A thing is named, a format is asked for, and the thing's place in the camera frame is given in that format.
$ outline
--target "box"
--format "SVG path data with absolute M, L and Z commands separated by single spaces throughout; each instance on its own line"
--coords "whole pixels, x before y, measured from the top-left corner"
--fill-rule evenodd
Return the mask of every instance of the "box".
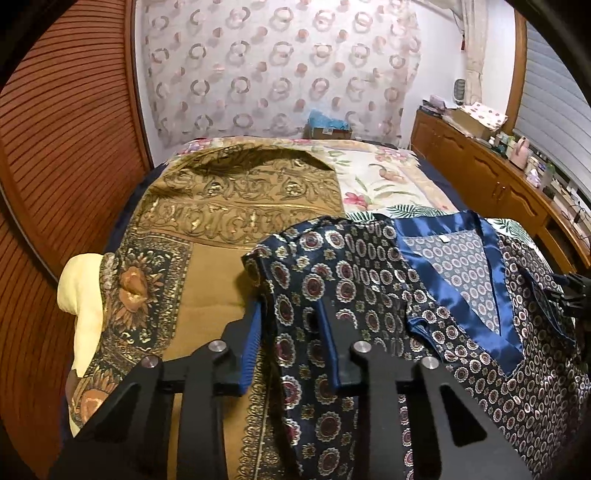
M 496 130 L 492 130 L 482 125 L 478 120 L 473 118 L 461 108 L 448 110 L 447 113 L 458 125 L 470 132 L 475 138 L 488 140 L 490 137 L 494 137 L 499 130 L 498 128 Z
M 338 128 L 311 128 L 309 124 L 304 129 L 304 138 L 312 140 L 350 140 L 351 130 L 341 130 Z

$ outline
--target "window blind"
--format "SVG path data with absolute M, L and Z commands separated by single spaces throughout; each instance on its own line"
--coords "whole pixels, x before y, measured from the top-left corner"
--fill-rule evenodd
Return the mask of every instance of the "window blind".
M 527 66 L 515 131 L 591 194 L 591 108 L 548 42 L 527 25 Z

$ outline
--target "white patterned curtain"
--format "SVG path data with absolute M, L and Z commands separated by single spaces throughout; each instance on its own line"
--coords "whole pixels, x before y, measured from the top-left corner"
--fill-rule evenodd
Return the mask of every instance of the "white patterned curtain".
M 482 101 L 482 69 L 488 35 L 487 4 L 486 0 L 462 0 L 466 37 L 466 105 Z
M 143 0 L 144 67 L 165 147 L 301 137 L 312 109 L 396 144 L 421 41 L 410 0 Z

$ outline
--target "slatted wooden door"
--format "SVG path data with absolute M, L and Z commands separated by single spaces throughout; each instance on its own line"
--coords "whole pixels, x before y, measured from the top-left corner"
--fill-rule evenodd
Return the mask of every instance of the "slatted wooden door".
M 0 94 L 0 417 L 43 477 L 59 448 L 71 315 L 62 266 L 102 252 L 149 169 L 132 62 L 133 0 L 79 0 Z

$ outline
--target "white wall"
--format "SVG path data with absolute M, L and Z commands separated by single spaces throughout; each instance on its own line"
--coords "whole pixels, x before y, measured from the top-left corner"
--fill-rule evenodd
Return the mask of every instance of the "white wall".
M 410 142 L 416 111 L 423 99 L 439 95 L 451 100 L 453 84 L 456 79 L 464 78 L 465 70 L 462 34 L 452 12 L 432 5 L 414 3 L 413 6 L 421 29 L 421 63 L 404 101 L 401 147 Z
M 152 154 L 152 160 L 154 167 L 157 167 L 161 163 L 168 160 L 179 148 L 179 145 L 173 148 L 164 148 L 162 141 L 158 137 L 154 120 L 152 119 L 152 113 L 150 111 L 150 101 L 148 100 L 148 86 L 146 85 L 146 78 L 144 75 L 144 60 L 142 57 L 142 25 L 140 12 L 144 8 L 144 0 L 137 0 L 135 3 L 135 63 L 137 65 L 137 78 L 138 78 L 138 94 L 139 94 L 139 106 L 141 115 L 144 117 L 144 128 L 148 137 L 148 146 L 150 153 Z
M 515 10 L 505 0 L 488 0 L 488 37 L 482 71 L 482 103 L 504 113 L 515 62 Z

